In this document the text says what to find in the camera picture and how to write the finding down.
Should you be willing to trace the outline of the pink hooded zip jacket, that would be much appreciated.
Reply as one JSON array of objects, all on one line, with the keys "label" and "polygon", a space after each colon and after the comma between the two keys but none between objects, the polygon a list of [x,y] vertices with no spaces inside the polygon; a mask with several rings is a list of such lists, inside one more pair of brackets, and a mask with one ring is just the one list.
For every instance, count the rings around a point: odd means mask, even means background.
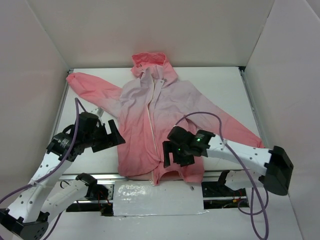
[{"label": "pink hooded zip jacket", "polygon": [[134,80],[118,87],[100,77],[74,72],[67,82],[82,99],[114,116],[125,143],[117,147],[118,173],[148,178],[155,185],[163,177],[200,183],[204,163],[164,167],[163,142],[174,124],[195,133],[202,129],[222,133],[227,140],[262,148],[262,140],[234,117],[212,103],[190,81],[179,80],[161,52],[132,56]]}]

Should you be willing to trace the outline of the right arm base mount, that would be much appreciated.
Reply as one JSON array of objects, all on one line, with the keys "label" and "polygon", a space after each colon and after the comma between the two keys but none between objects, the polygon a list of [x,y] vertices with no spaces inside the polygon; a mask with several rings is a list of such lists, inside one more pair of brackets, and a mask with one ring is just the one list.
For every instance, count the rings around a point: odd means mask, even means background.
[{"label": "right arm base mount", "polygon": [[236,209],[238,203],[241,207],[248,208],[247,192],[244,188],[232,190],[219,182],[222,172],[209,171],[204,173],[201,183],[203,207],[205,210],[213,209]]}]

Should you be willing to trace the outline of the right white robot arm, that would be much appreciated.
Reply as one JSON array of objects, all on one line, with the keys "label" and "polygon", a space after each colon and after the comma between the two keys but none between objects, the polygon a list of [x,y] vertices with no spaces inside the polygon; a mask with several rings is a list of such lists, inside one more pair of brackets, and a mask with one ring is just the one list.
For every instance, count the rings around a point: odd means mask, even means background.
[{"label": "right white robot arm", "polygon": [[280,146],[257,148],[221,139],[205,130],[192,134],[179,126],[173,127],[162,146],[164,168],[171,163],[181,167],[193,165],[195,157],[243,163],[243,170],[224,170],[220,174],[217,189],[223,196],[253,185],[278,196],[286,196],[289,192],[294,165]]}]

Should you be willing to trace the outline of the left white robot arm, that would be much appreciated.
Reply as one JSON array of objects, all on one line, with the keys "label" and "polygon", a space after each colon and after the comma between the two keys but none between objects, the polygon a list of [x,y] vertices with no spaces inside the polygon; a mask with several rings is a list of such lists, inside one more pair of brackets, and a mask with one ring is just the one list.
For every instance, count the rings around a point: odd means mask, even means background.
[{"label": "left white robot arm", "polygon": [[0,210],[0,224],[23,240],[39,240],[49,224],[73,202],[81,199],[107,200],[110,190],[88,173],[81,173],[65,188],[50,196],[63,173],[85,149],[92,152],[122,145],[114,120],[110,133],[96,113],[82,112],[75,123],[53,136],[43,161],[29,183],[18,190],[17,199]]}]

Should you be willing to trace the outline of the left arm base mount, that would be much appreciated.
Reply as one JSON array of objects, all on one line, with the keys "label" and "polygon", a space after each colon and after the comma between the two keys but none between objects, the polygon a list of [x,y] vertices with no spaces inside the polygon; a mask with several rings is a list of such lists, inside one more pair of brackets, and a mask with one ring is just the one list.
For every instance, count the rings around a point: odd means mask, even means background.
[{"label": "left arm base mount", "polygon": [[90,203],[80,203],[76,201],[77,210],[79,212],[96,212],[101,214],[111,214],[113,211],[113,204],[109,200],[109,190],[101,184],[95,184],[89,187],[83,199],[90,201]]}]

